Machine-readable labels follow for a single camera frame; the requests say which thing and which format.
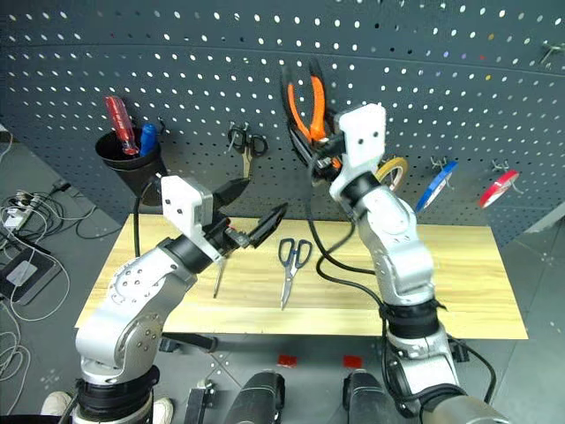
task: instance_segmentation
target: gray perforated wall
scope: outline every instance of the gray perforated wall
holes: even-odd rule
[[[38,156],[96,204],[123,220],[124,184],[94,153],[110,129],[103,96],[124,98],[138,124],[167,125],[170,172],[214,188],[239,177],[225,155],[229,121],[248,121],[270,150],[228,211],[259,216],[281,201],[303,217],[302,164],[290,151],[280,100],[281,64],[291,64],[299,108],[309,110],[308,59],[320,60],[329,105],[381,102],[387,151],[411,171],[399,194],[412,206],[437,170],[459,162],[421,223],[489,223],[505,244],[564,200],[561,118],[563,54],[543,64],[544,43],[564,40],[562,1],[342,0],[286,2],[2,3],[1,119]],[[491,161],[522,173],[481,210],[500,176]],[[318,190],[317,217],[339,219]]]

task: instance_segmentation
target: wooden table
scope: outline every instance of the wooden table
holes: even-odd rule
[[[162,216],[142,215],[141,252],[178,231]],[[256,219],[235,218],[238,230],[249,231]],[[348,223],[318,222],[321,239],[330,246],[345,234]],[[420,225],[420,237],[432,251],[441,321],[455,337],[526,339],[514,293],[488,227]],[[218,297],[213,299],[217,267],[199,275],[182,303],[170,314],[167,332],[265,333],[375,336],[380,319],[373,301],[363,292],[327,282],[315,272],[319,251],[297,273],[290,300],[280,309],[284,269],[277,259],[282,238],[312,239],[306,221],[283,220],[275,234],[258,249],[239,249],[228,260]],[[132,217],[117,238],[87,303],[79,327],[102,303],[114,271],[133,257]],[[357,234],[335,257],[350,265],[371,268],[370,255]],[[351,274],[325,265],[334,276],[354,279],[378,291],[374,276]]]

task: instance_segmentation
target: white sneaker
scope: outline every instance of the white sneaker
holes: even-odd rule
[[[173,421],[173,404],[167,397],[153,402],[153,424],[170,424]]]
[[[72,398],[64,391],[54,391],[43,401],[41,415],[61,416],[71,401]]]

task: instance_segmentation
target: blue screwdriver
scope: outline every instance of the blue screwdriver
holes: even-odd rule
[[[143,129],[141,130],[141,140],[139,141],[141,144],[141,150],[139,151],[140,156],[146,156],[151,153],[151,151],[157,145],[157,129],[153,124],[145,124],[143,125]]]

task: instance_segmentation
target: scissors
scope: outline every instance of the scissors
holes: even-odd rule
[[[251,162],[256,157],[261,157],[268,150],[267,138],[263,135],[250,134],[247,131],[239,134],[239,137],[231,138],[231,132],[236,129],[230,129],[228,138],[232,140],[232,146],[236,152],[244,158],[244,178],[251,175]]]
[[[286,260],[283,259],[283,251],[286,250],[286,246],[289,247],[289,253],[286,256]],[[283,238],[279,243],[279,261],[284,266],[284,286],[282,287],[281,293],[281,309],[284,309],[290,297],[290,289],[292,288],[292,280],[297,274],[298,270],[306,265],[312,254],[312,243],[308,240],[299,240],[298,243],[293,238]]]

